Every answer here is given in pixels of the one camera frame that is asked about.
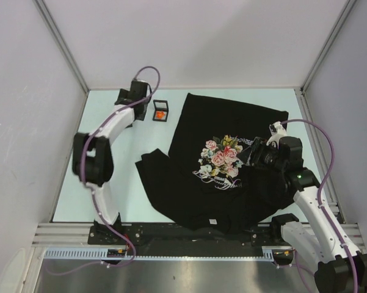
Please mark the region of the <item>red leaf brooch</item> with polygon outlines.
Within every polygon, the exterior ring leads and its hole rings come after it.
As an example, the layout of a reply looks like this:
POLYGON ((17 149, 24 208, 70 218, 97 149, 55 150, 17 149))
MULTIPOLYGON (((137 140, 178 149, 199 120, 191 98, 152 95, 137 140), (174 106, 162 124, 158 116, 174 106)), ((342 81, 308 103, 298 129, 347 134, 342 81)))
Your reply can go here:
POLYGON ((156 120, 164 120, 166 116, 166 113, 163 111, 156 111, 155 113, 155 119, 156 120))

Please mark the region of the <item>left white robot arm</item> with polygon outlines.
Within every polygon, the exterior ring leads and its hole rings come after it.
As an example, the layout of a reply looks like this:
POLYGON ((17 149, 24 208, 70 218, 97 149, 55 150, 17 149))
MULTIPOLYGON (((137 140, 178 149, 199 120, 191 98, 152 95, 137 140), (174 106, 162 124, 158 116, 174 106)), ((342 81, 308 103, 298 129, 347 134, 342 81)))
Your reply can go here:
POLYGON ((110 244, 123 236, 122 228, 115 224, 120 213, 109 184, 114 172, 111 146, 124 129, 144 119, 151 94, 147 82, 133 80, 129 90, 119 91, 113 112, 96 130, 74 135, 72 171, 91 190, 95 221, 104 225, 101 236, 110 244))

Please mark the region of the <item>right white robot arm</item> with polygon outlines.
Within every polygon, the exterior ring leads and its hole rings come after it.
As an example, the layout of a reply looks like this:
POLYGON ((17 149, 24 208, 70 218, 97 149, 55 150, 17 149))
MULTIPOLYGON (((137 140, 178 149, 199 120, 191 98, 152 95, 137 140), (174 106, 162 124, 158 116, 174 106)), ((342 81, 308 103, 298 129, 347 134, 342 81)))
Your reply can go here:
POLYGON ((295 191, 293 200, 312 233, 293 215, 283 215, 270 228, 269 237, 277 245, 287 242, 295 249, 295 257, 302 258, 313 273, 317 290, 367 292, 367 253, 353 243, 322 199, 319 181, 303 165, 301 140, 286 136, 269 143, 257 137, 237 157, 245 165, 277 172, 286 190, 295 191))

